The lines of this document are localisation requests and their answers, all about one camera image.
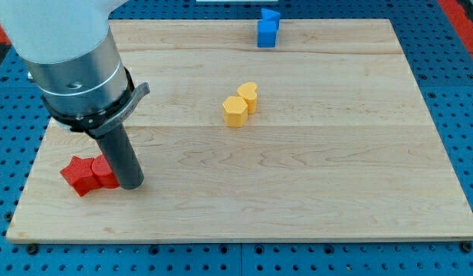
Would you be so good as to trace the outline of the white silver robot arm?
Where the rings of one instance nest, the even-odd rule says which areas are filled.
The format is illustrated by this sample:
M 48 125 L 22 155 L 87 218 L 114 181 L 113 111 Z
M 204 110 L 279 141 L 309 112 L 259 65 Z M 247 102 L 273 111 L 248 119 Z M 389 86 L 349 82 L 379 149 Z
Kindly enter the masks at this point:
M 149 93 L 123 65 L 109 24 L 121 0 L 0 0 L 0 25 L 63 127 L 97 141 L 123 189 L 143 171 L 123 127 Z

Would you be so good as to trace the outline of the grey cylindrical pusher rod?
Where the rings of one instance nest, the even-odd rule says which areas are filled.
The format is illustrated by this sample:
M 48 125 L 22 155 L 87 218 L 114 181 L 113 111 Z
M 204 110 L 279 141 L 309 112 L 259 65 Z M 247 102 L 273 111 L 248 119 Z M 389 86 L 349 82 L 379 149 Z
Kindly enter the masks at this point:
M 121 188 L 131 190 L 142 185 L 144 174 L 123 124 L 100 136 L 97 144 Z

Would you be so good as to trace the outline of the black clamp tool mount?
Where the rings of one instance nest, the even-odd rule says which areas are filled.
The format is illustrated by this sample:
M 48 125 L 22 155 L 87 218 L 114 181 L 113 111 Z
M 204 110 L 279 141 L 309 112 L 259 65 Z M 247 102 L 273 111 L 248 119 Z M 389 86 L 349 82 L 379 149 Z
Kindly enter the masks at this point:
M 45 97 L 44 105 L 52 117 L 70 131 L 100 139 L 121 127 L 141 99 L 149 93 L 147 83 L 137 87 L 133 84 L 127 69 L 117 74 L 120 76 L 120 86 L 124 89 L 118 97 L 107 94 L 117 80 L 114 77 L 92 90 L 60 96 L 56 105 L 52 99 Z

